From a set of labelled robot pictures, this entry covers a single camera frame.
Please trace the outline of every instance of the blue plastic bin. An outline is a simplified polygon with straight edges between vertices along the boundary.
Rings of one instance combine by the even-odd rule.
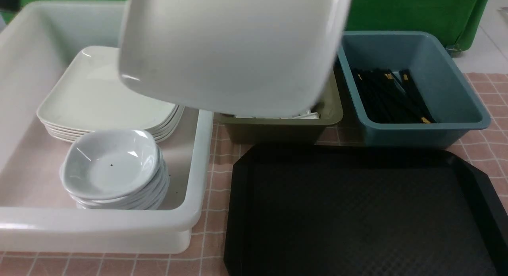
[[[425,32],[345,32],[339,63],[367,146],[447,148],[490,115],[437,38]],[[365,113],[351,69],[409,69],[437,124],[379,124]]]

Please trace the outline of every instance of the stack of bowls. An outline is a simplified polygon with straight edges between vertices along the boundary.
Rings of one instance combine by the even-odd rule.
[[[157,209],[169,188],[162,151],[142,130],[83,135],[69,149],[60,179],[79,209]]]

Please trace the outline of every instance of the black tray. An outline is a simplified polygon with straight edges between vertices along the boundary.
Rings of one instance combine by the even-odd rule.
[[[446,151],[266,144],[233,167],[231,276],[506,276],[508,217]]]

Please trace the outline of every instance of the chopsticks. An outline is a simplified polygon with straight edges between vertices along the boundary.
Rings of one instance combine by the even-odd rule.
[[[430,115],[409,70],[401,79],[390,70],[353,71],[367,116],[376,123],[436,123]]]

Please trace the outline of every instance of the pink checkered tablecloth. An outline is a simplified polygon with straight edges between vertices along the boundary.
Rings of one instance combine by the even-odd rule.
[[[471,131],[449,150],[490,176],[508,210],[508,75],[466,75],[492,116],[492,124]],[[344,111],[351,112],[347,104]],[[361,146],[354,117],[325,129],[317,142]],[[0,252],[0,276],[227,276],[222,262],[234,162],[249,145],[232,144],[225,127],[214,123],[203,211],[181,254],[87,254]]]

